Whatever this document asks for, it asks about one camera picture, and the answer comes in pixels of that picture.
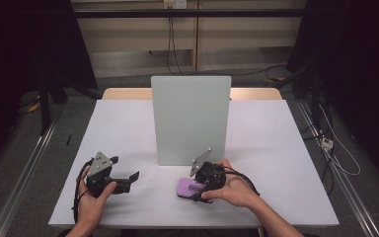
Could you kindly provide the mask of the person's left hand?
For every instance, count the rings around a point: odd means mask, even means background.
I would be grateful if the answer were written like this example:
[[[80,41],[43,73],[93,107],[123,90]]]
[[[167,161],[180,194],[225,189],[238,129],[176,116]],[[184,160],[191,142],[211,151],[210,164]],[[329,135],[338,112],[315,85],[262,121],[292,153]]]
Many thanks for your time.
[[[78,208],[78,221],[75,226],[80,228],[97,229],[102,220],[107,199],[114,192],[116,183],[110,183],[99,197],[93,197],[87,192],[85,182],[80,179],[80,199]]]

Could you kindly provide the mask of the wooden table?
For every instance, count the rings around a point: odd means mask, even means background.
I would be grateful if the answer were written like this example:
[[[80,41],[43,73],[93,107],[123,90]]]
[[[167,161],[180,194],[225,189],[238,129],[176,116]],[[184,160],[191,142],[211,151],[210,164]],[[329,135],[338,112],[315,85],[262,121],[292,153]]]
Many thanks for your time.
[[[281,100],[282,96],[274,88],[232,88],[232,100]],[[108,88],[103,100],[151,100],[151,88]]]

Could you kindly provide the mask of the black curtain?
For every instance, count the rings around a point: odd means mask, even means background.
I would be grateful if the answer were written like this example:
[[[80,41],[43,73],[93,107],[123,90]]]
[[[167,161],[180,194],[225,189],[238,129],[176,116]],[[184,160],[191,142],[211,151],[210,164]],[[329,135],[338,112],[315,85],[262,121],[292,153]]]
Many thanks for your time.
[[[95,74],[71,0],[0,0],[0,150],[21,97],[40,81],[60,89],[95,89]]]
[[[379,0],[306,0],[286,68],[316,65],[322,88],[379,169]]]

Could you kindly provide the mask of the white whiteboard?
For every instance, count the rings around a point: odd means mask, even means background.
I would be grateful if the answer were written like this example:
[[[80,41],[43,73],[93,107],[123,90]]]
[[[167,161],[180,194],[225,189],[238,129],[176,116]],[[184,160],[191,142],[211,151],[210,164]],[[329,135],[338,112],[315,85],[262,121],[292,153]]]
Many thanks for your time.
[[[151,78],[158,162],[190,165],[207,150],[224,157],[230,92],[229,76]]]

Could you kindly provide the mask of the black stand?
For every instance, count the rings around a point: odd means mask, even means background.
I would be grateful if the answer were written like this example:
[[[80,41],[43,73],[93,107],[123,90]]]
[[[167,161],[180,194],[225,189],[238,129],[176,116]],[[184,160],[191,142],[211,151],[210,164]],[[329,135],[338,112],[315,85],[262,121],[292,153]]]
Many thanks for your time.
[[[50,127],[51,118],[49,111],[49,98],[55,104],[65,104],[67,95],[64,92],[61,80],[50,74],[44,74],[38,82],[39,104],[41,113],[41,135],[44,135]]]

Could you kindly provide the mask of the person's right hand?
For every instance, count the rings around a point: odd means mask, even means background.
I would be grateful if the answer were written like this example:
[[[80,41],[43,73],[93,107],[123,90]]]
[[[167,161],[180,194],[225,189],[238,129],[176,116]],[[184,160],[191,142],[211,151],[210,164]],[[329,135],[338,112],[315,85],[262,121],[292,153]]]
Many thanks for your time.
[[[227,174],[226,183],[219,190],[206,191],[201,195],[204,199],[223,199],[239,206],[250,208],[259,196],[250,188],[240,176]]]

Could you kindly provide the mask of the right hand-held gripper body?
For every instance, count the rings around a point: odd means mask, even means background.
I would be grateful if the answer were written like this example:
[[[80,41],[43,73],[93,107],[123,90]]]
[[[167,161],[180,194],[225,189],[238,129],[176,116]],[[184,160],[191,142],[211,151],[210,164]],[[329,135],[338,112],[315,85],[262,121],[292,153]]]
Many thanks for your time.
[[[212,153],[211,148],[207,148],[202,154],[198,155],[191,162],[189,175],[194,180],[203,185],[201,193],[212,190],[219,190],[226,183],[226,174],[222,166],[208,161]]]

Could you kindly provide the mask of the purple whiteboard eraser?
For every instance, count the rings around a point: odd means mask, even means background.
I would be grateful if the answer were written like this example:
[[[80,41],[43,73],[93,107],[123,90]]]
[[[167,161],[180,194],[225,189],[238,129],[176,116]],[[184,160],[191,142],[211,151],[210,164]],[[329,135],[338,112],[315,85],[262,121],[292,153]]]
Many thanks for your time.
[[[198,183],[195,180],[188,178],[181,178],[178,182],[177,196],[179,198],[191,199],[191,196],[203,191],[205,184]]]

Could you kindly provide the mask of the black horizontal bar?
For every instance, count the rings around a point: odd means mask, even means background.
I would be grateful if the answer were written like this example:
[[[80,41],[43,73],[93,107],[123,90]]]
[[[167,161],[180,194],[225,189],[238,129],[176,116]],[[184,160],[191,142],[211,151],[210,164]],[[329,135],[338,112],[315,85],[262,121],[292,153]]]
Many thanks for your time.
[[[204,17],[303,17],[309,12],[298,9],[191,9],[191,10],[77,10],[77,18],[204,18]]]

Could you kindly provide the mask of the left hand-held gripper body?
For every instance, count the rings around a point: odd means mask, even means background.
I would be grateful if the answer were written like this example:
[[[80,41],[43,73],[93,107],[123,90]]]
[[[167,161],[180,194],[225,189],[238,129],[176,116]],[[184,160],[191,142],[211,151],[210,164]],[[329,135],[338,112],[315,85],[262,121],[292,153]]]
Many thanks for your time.
[[[98,198],[104,189],[112,182],[116,183],[114,194],[125,194],[130,192],[131,184],[129,178],[114,179],[111,177],[113,163],[104,153],[98,152],[92,160],[90,170],[86,177],[86,186],[94,198]]]

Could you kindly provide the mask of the white table cover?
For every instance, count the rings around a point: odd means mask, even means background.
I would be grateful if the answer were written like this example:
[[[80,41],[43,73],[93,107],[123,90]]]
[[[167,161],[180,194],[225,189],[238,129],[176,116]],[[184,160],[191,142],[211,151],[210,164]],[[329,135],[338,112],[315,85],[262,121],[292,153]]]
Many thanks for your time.
[[[75,180],[86,161],[103,152],[119,161],[115,178],[139,175],[127,194],[108,199],[104,227],[254,228],[255,216],[224,200],[195,202],[177,196],[187,166],[157,161],[152,104],[149,101],[100,100],[82,139],[49,222],[72,224]],[[316,168],[283,100],[230,103],[226,158],[248,176],[261,197],[295,226],[334,226],[339,220]]]

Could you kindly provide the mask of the metal floor rail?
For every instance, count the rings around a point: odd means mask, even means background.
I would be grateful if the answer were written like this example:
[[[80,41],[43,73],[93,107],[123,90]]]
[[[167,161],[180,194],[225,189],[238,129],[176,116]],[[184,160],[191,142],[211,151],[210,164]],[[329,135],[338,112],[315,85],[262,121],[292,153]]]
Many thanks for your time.
[[[298,101],[297,105],[308,124],[308,129],[312,132],[318,147],[323,152],[326,160],[326,166],[331,170],[334,179],[337,181],[341,191],[347,200],[353,214],[355,215],[361,229],[366,237],[379,237],[379,229],[370,214],[368,208],[364,204],[362,198],[354,188],[350,181],[351,174],[345,172],[340,161],[335,155],[331,155],[326,148],[322,147],[321,139],[324,138],[323,132],[317,127],[312,120],[312,112],[306,102]]]
[[[29,160],[21,174],[17,179],[14,189],[11,190],[8,199],[0,211],[0,237],[5,237],[8,229],[15,217],[15,214],[25,196],[25,193],[32,181],[33,174],[36,172],[38,163],[52,138],[56,127],[56,121],[53,121],[47,129],[38,138],[38,142],[29,157]]]

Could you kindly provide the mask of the white wall outlet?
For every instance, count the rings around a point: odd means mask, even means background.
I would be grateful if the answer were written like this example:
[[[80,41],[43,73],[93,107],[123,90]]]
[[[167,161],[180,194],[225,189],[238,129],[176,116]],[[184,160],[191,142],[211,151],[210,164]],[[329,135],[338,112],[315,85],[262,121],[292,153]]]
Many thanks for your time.
[[[187,0],[164,0],[165,9],[186,9],[187,7]]]

